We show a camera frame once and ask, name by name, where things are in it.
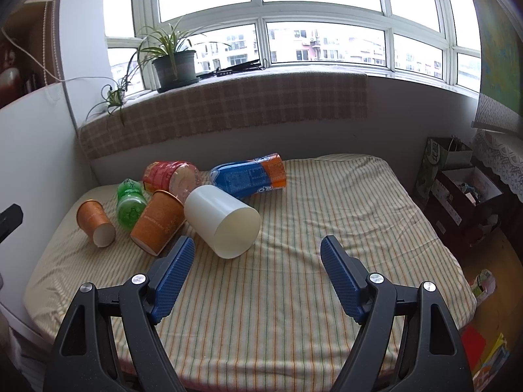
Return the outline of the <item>wall map poster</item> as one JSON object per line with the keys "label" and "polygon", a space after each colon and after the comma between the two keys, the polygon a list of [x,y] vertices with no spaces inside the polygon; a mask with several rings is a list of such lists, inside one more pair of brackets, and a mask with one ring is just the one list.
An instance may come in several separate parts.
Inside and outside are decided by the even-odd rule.
{"label": "wall map poster", "polygon": [[481,86],[475,124],[522,135],[522,40],[498,0],[472,0],[481,39]]}

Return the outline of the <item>blue orange noodle cup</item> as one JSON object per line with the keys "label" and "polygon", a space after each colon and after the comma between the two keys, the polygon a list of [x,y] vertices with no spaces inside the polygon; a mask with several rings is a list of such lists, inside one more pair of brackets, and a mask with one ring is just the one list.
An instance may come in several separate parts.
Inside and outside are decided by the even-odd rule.
{"label": "blue orange noodle cup", "polygon": [[215,187],[235,198],[286,187],[285,166],[277,153],[215,166],[209,178]]}

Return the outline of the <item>white lace cloth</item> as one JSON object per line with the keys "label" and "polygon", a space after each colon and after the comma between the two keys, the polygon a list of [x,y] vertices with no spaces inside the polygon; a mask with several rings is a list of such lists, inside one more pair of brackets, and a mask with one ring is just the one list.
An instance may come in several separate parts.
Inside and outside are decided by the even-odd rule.
{"label": "white lace cloth", "polygon": [[516,136],[478,129],[472,140],[473,153],[490,168],[512,193],[523,198],[522,141]]}

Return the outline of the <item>black device on sill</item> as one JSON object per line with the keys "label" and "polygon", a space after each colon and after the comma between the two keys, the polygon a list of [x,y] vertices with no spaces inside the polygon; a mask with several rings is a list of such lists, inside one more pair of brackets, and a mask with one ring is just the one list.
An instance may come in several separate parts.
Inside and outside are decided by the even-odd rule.
{"label": "black device on sill", "polygon": [[199,73],[197,74],[197,77],[201,80],[212,78],[212,77],[223,77],[228,76],[232,74],[238,74],[238,73],[245,73],[245,72],[252,72],[255,70],[262,70],[264,66],[260,62],[260,60],[251,60],[244,63],[240,63],[238,65],[229,66],[226,68],[220,68],[215,69],[212,72],[208,73]]}

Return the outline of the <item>small orange paper cup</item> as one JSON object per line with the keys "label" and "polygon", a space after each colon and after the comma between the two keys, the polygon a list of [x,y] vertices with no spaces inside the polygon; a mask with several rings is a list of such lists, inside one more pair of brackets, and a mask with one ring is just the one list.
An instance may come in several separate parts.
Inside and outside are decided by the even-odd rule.
{"label": "small orange paper cup", "polygon": [[76,221],[97,248],[106,248],[115,240],[115,228],[103,205],[96,200],[89,199],[80,204],[76,211]]}

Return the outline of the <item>white plastic cup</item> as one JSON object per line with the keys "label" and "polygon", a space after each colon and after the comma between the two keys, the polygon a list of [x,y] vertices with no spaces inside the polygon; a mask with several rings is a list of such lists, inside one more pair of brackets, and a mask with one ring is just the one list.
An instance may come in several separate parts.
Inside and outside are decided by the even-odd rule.
{"label": "white plastic cup", "polygon": [[201,239],[223,259],[248,251],[262,226],[258,211],[213,185],[202,185],[189,193],[184,215]]}

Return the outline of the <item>striped table cloth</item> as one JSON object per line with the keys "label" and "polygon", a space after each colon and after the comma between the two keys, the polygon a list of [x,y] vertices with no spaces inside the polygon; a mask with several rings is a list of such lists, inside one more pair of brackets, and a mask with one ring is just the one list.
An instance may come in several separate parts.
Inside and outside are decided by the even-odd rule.
{"label": "striped table cloth", "polygon": [[200,238],[176,305],[158,325],[185,387],[200,391],[325,391],[355,341],[319,247],[336,236],[396,284],[432,281],[457,327],[476,300],[464,273],[392,168],[336,154],[285,162],[285,188],[250,196],[261,230],[226,260]]}

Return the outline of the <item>large orange paper cup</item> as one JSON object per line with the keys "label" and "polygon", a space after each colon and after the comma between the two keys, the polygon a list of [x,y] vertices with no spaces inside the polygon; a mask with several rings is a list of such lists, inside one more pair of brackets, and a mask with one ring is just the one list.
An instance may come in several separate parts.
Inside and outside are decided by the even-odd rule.
{"label": "large orange paper cup", "polygon": [[157,190],[132,228],[130,238],[143,251],[157,257],[184,222],[181,201],[165,190]]}

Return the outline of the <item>potted spider plant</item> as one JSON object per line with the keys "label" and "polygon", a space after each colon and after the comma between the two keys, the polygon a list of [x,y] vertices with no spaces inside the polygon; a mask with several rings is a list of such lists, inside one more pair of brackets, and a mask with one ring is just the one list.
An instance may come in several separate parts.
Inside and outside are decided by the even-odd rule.
{"label": "potted spider plant", "polygon": [[192,36],[197,35],[200,28],[183,30],[179,23],[180,20],[176,24],[168,23],[168,27],[143,26],[140,29],[140,41],[125,65],[125,74],[114,81],[113,85],[106,84],[102,87],[102,100],[90,108],[85,121],[98,109],[109,115],[122,111],[131,81],[146,66],[152,65],[156,73],[160,82],[158,93],[198,81]]}

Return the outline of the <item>checkered sill cloth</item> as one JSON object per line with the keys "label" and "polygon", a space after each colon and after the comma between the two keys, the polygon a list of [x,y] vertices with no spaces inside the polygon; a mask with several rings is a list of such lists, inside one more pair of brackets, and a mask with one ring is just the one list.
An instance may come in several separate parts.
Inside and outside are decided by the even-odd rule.
{"label": "checkered sill cloth", "polygon": [[182,137],[301,121],[364,119],[365,74],[264,73],[169,90],[85,122],[90,160]]}

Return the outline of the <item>green paper bag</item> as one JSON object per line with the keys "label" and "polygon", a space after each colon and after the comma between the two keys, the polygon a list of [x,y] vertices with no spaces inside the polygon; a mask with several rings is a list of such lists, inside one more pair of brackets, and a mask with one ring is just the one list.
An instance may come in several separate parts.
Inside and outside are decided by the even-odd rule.
{"label": "green paper bag", "polygon": [[468,167],[471,161],[472,149],[457,136],[429,137],[413,188],[416,203],[426,205],[438,172]]}

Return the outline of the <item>green plastic cup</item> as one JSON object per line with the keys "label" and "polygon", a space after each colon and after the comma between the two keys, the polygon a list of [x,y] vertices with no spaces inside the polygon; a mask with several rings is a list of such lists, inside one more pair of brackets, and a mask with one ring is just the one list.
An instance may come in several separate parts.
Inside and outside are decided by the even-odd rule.
{"label": "green plastic cup", "polygon": [[132,179],[122,181],[117,187],[116,198],[117,220],[121,227],[130,231],[147,206],[141,184]]}

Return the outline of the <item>red noodle cup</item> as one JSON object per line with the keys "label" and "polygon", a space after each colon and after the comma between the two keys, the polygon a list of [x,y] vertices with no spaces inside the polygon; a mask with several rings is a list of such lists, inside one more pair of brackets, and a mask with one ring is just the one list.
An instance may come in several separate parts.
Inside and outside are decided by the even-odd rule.
{"label": "red noodle cup", "polygon": [[189,162],[156,161],[146,167],[142,182],[147,192],[167,191],[184,203],[189,194],[201,185],[201,178],[198,168]]}

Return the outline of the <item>dark cardboard box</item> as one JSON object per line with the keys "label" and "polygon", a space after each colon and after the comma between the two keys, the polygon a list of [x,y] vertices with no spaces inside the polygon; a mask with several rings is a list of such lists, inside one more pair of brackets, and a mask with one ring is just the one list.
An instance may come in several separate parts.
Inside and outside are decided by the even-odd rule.
{"label": "dark cardboard box", "polygon": [[424,214],[445,246],[463,253],[501,221],[505,195],[475,166],[436,174]]}

